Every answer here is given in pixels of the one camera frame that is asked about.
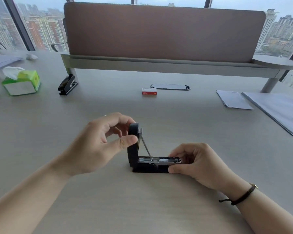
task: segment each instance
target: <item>red and white box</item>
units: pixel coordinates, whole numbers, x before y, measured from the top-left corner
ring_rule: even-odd
[[[142,94],[157,95],[157,89],[156,88],[142,88]]]

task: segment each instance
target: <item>stapler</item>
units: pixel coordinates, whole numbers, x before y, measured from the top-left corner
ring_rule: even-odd
[[[129,135],[138,137],[138,142],[127,148],[129,165],[133,168],[134,173],[168,173],[170,165],[181,163],[179,157],[153,157],[142,137],[142,128],[139,123],[131,123],[128,129]],[[144,147],[148,153],[148,157],[138,155],[139,143],[142,140]]]
[[[69,94],[77,85],[76,77],[73,74],[69,74],[58,87],[60,95]]]

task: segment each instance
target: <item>hand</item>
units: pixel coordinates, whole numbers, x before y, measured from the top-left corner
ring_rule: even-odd
[[[172,150],[169,156],[180,157],[182,162],[170,166],[169,173],[189,175],[202,185],[225,194],[239,180],[208,144],[181,144]]]
[[[73,176],[105,166],[115,154],[138,141],[135,135],[127,135],[129,124],[134,122],[120,113],[89,122],[69,148],[51,162],[53,167]],[[106,137],[112,134],[117,134],[119,139],[107,143]]]

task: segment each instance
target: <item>blue sky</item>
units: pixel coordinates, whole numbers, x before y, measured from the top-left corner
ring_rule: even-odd
[[[63,10],[63,4],[66,0],[14,0],[16,3],[36,4],[39,9],[46,10],[49,8],[58,8]],[[102,3],[118,3],[130,4],[130,0],[74,0],[84,2],[102,2]],[[174,3],[175,6],[185,7],[204,7],[205,0],[138,0],[138,4],[150,4],[167,6],[168,3]],[[279,12],[278,20],[285,15],[293,16],[293,0],[213,0],[212,8],[222,9],[240,9],[240,10],[258,10],[266,11],[267,9],[275,9]]]

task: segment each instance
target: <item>green tissue box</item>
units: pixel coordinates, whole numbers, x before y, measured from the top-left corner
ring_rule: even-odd
[[[40,78],[35,70],[23,70],[17,79],[6,77],[2,84],[11,96],[33,94],[39,89]]]

